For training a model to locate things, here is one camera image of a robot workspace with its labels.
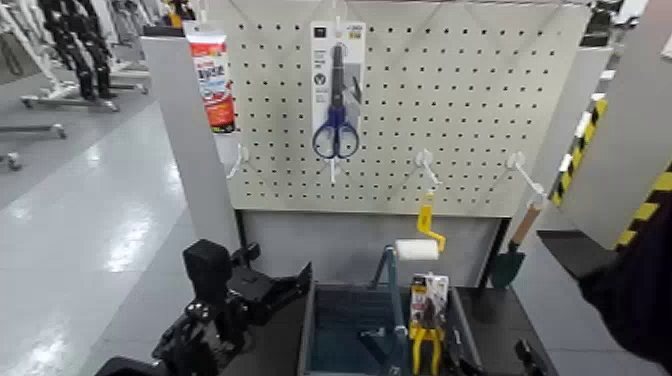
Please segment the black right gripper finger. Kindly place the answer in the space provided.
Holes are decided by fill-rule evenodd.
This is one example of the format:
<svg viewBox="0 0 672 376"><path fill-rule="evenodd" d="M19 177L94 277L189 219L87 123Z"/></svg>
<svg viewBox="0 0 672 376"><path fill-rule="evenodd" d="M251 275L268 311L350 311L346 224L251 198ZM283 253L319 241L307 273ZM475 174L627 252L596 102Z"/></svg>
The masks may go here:
<svg viewBox="0 0 672 376"><path fill-rule="evenodd" d="M452 375L468 376L474 374L473 367L465 359L460 332L458 330L446 332L445 352L447 355L448 368Z"/></svg>
<svg viewBox="0 0 672 376"><path fill-rule="evenodd" d="M539 354L531 347L529 342L519 339L514 350L517 358L523 365L522 374L524 376L546 376L547 367Z"/></svg>

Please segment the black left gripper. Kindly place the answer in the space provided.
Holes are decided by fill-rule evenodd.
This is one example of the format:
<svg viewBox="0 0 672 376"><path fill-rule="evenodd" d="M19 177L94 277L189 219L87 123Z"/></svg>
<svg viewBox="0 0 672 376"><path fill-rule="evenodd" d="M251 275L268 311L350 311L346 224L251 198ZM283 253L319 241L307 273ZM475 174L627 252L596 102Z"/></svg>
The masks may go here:
<svg viewBox="0 0 672 376"><path fill-rule="evenodd" d="M270 277L252 268L251 262L260 254L260 245L252 242L232 255L228 288L235 323L239 327L263 326L272 315L282 320L302 321L313 281L312 263L308 262L295 276Z"/></svg>

